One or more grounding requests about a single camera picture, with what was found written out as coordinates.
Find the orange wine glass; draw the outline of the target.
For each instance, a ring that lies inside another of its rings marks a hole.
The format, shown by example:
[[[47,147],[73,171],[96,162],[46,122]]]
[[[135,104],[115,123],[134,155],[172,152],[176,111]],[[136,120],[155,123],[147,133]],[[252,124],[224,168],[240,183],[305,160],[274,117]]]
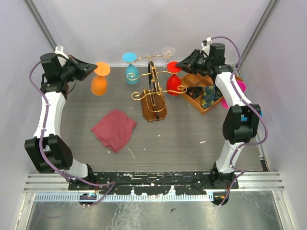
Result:
[[[91,92],[94,95],[102,96],[107,92],[107,79],[106,76],[110,74],[111,68],[105,62],[96,63],[97,68],[94,70],[96,76],[92,79]]]

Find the red wine glass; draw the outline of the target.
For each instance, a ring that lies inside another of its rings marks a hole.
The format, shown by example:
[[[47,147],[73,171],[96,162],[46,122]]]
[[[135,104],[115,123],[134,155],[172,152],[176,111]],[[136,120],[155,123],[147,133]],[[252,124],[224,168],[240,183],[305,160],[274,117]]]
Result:
[[[172,61],[168,63],[166,67],[167,70],[172,73],[166,82],[166,90],[170,95],[179,95],[178,86],[181,85],[181,80],[177,76],[177,73],[181,71],[181,68],[176,66],[177,63],[177,61]]]

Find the blue wine glass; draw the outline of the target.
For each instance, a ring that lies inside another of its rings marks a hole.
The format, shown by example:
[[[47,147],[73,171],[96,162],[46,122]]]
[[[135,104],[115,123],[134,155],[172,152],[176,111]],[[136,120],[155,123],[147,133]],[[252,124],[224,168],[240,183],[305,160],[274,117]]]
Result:
[[[258,118],[258,116],[255,115],[255,113],[254,113],[253,111],[251,111],[251,115],[255,117],[255,118],[253,118],[252,120],[258,120],[258,121],[260,120],[260,119]],[[241,116],[241,121],[248,121],[248,117],[242,115],[242,116]]]
[[[127,52],[123,54],[122,60],[128,63],[128,66],[125,70],[125,78],[127,84],[135,85],[139,82],[139,70],[136,66],[133,65],[133,62],[137,60],[137,55],[133,52]]]

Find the pink wine glass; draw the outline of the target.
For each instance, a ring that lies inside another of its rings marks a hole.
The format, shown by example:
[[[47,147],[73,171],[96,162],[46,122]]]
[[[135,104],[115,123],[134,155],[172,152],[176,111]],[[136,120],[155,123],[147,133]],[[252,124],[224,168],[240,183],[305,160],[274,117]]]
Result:
[[[242,99],[246,99],[244,95],[245,84],[242,81],[237,81],[236,79],[219,79],[217,82],[223,97],[224,97],[224,108],[229,108],[233,105],[243,105]]]

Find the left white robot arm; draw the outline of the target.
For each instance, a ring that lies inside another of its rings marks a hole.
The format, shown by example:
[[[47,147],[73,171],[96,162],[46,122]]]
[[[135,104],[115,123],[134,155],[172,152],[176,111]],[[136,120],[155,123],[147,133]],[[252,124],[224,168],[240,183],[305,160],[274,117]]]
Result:
[[[68,83],[83,81],[96,68],[96,64],[80,61],[64,53],[63,46],[40,57],[43,67],[41,86],[31,84],[42,98],[42,108],[37,129],[24,143],[33,165],[39,173],[58,173],[68,182],[79,181],[85,190],[94,188],[96,178],[92,168],[73,158],[69,146],[62,140],[60,125],[67,100]]]

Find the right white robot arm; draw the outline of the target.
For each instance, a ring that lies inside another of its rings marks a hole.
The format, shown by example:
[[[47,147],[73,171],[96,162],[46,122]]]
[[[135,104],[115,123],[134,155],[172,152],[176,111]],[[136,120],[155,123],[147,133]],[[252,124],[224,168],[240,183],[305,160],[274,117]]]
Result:
[[[214,40],[214,37],[203,40],[201,49],[195,49],[176,66],[190,74],[205,73],[220,90],[228,105],[222,127],[224,146],[209,176],[211,185],[220,189],[233,182],[240,152],[251,144],[250,140],[257,134],[261,108],[258,104],[252,104],[236,81],[235,74],[240,65],[232,67],[226,64],[225,45],[215,43]]]

